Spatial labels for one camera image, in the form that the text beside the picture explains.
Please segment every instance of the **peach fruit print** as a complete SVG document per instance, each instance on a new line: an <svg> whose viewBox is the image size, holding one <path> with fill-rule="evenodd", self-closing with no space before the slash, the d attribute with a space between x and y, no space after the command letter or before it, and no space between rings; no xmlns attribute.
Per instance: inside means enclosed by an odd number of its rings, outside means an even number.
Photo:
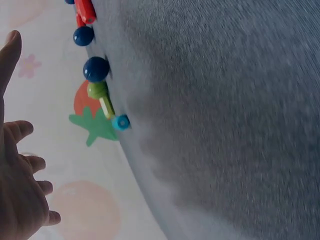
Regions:
<svg viewBox="0 0 320 240"><path fill-rule="evenodd" d="M61 214L57 231L65 240L113 240L121 227L113 196L89 181L75 181L53 192L52 207Z"/></svg>
<svg viewBox="0 0 320 240"><path fill-rule="evenodd" d="M48 0L8 0L7 2L11 29L36 19L48 6Z"/></svg>

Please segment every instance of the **green toy piece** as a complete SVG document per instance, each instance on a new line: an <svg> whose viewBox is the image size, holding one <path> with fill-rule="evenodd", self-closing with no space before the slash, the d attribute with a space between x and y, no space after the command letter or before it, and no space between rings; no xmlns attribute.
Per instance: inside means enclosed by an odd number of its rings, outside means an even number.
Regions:
<svg viewBox="0 0 320 240"><path fill-rule="evenodd" d="M95 118L93 118L90 107L86 106L83 109L83 116L71 114L69 115L69 120L73 124L89 131L89 136L86 140L88 147L90 147L98 137L111 141L118 140L112 122L106 119L102 108L99 108Z"/></svg>
<svg viewBox="0 0 320 240"><path fill-rule="evenodd" d="M106 119L110 120L115 116L115 110L111 104L108 86L105 81L89 83L86 91L89 98L99 100Z"/></svg>
<svg viewBox="0 0 320 240"><path fill-rule="evenodd" d="M103 98L108 95L108 86L105 81L89 83L87 87L88 97L92 99Z"/></svg>

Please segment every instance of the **finger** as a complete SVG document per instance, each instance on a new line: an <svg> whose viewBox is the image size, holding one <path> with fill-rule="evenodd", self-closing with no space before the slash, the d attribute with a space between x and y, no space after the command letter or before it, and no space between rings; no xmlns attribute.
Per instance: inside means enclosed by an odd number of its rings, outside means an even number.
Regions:
<svg viewBox="0 0 320 240"><path fill-rule="evenodd" d="M54 186L49 181L36 181L39 187L42 189L44 195L51 194L54 190Z"/></svg>
<svg viewBox="0 0 320 240"><path fill-rule="evenodd" d="M39 156L23 156L32 169L32 174L46 168L46 161Z"/></svg>
<svg viewBox="0 0 320 240"><path fill-rule="evenodd" d="M56 211L50 211L48 220L44 223L44 226L53 226L61 222L61 216Z"/></svg>
<svg viewBox="0 0 320 240"><path fill-rule="evenodd" d="M0 94L4 95L12 73L21 55L22 40L18 31L10 32L0 50Z"/></svg>
<svg viewBox="0 0 320 240"><path fill-rule="evenodd" d="M4 127L9 130L16 144L34 131L34 126L28 121L6 122Z"/></svg>

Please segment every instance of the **plastic toy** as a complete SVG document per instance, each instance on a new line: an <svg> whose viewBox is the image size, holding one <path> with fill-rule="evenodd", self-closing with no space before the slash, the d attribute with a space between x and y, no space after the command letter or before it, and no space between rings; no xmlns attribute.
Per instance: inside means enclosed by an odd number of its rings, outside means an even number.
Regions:
<svg viewBox="0 0 320 240"><path fill-rule="evenodd" d="M97 16L91 0L74 0L76 12L85 24L92 24Z"/></svg>
<svg viewBox="0 0 320 240"><path fill-rule="evenodd" d="M83 75L91 83L103 81L110 71L107 60L99 56L93 56L83 66Z"/></svg>
<svg viewBox="0 0 320 240"><path fill-rule="evenodd" d="M89 26L81 26L73 34L74 43L78 46L87 46L94 39L94 30Z"/></svg>
<svg viewBox="0 0 320 240"><path fill-rule="evenodd" d="M115 111L111 104L108 87L105 81L89 83L87 93L90 98L98 99L100 101L103 113L108 120L115 116Z"/></svg>
<svg viewBox="0 0 320 240"><path fill-rule="evenodd" d="M112 126L118 131L124 131L130 126L129 118L127 115L116 116L112 120Z"/></svg>
<svg viewBox="0 0 320 240"><path fill-rule="evenodd" d="M86 24L82 21L82 18L81 18L81 16L80 16L79 13L76 13L76 14L75 14L75 19L76 19L76 24L77 24L78 28L84 27L84 26L86 25Z"/></svg>
<svg viewBox="0 0 320 240"><path fill-rule="evenodd" d="M105 81L89 83L87 93L90 98L99 99L104 115L112 120L112 126L118 131L124 131L130 126L127 115L116 116L112 106L107 83Z"/></svg>

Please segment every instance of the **gray fabric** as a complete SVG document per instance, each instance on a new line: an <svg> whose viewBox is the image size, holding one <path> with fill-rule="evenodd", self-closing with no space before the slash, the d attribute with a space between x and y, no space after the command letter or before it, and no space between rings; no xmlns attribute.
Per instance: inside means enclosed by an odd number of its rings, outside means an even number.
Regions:
<svg viewBox="0 0 320 240"><path fill-rule="evenodd" d="M88 52L167 238L319 240L319 0L92 2Z"/></svg>

